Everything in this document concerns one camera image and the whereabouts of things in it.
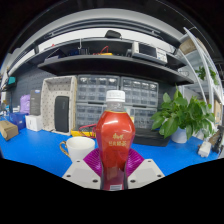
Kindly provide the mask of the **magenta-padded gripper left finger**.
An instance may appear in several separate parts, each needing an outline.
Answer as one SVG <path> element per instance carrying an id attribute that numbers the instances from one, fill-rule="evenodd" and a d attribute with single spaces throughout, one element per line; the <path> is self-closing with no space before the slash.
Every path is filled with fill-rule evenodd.
<path id="1" fill-rule="evenodd" d="M 99 149 L 94 149 L 84 159 L 73 162 L 63 175 L 63 179 L 83 188 L 99 190 L 102 186 L 102 163 Z"/>

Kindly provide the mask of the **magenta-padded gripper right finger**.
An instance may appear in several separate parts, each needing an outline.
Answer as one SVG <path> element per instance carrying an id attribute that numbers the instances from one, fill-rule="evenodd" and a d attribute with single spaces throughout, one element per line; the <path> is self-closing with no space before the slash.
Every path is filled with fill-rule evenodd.
<path id="1" fill-rule="evenodd" d="M 152 159 L 144 159 L 134 149 L 129 150 L 125 165 L 127 189 L 141 188 L 163 177 L 163 172 Z"/>

